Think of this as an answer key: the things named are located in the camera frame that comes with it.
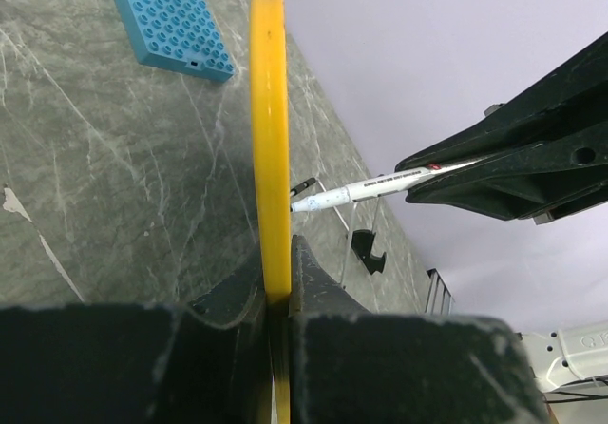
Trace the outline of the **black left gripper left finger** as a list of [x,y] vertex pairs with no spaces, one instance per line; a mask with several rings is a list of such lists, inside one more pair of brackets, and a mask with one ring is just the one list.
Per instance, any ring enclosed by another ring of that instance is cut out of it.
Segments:
[[5,423],[267,423],[261,256],[187,304],[5,305]]

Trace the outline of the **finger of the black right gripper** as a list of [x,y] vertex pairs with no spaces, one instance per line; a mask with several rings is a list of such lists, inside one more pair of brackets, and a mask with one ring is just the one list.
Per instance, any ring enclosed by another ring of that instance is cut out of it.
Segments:
[[554,141],[606,120],[607,36],[602,35],[480,122],[410,155],[395,169]]
[[607,202],[607,125],[487,158],[408,191],[410,204],[447,205],[501,221],[556,221]]

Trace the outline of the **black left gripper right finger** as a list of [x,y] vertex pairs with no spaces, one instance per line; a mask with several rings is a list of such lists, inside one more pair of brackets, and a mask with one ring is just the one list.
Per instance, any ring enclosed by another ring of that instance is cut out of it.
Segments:
[[494,318],[375,314],[292,239],[294,423],[545,423],[518,336]]

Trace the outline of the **white blue whiteboard marker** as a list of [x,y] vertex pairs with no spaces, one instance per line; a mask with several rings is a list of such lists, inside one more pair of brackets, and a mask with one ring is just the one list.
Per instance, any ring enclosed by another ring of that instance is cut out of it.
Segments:
[[290,212],[314,212],[408,191],[417,184],[448,172],[471,166],[482,160],[483,158],[474,158],[452,164],[429,164],[365,181],[349,183],[345,186],[320,192],[308,196],[301,201],[294,202],[290,206]]

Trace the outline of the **yellow framed whiteboard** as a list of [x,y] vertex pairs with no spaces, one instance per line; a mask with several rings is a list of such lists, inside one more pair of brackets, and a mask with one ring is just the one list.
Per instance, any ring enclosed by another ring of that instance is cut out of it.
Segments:
[[256,207],[277,421],[291,421],[287,316],[292,293],[289,99],[284,0],[251,0],[250,86]]

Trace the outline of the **blue studded baseplate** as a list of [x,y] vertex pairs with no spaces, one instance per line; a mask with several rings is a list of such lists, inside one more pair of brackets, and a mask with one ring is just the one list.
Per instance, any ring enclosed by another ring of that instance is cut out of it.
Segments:
[[114,0],[137,61],[225,82],[236,70],[205,0]]

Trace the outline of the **aluminium extrusion frame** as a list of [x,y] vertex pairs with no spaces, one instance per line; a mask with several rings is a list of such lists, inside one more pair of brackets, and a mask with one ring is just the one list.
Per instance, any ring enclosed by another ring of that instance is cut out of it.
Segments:
[[450,315],[454,305],[454,297],[436,268],[427,270],[427,274],[430,284],[424,313],[427,315]]

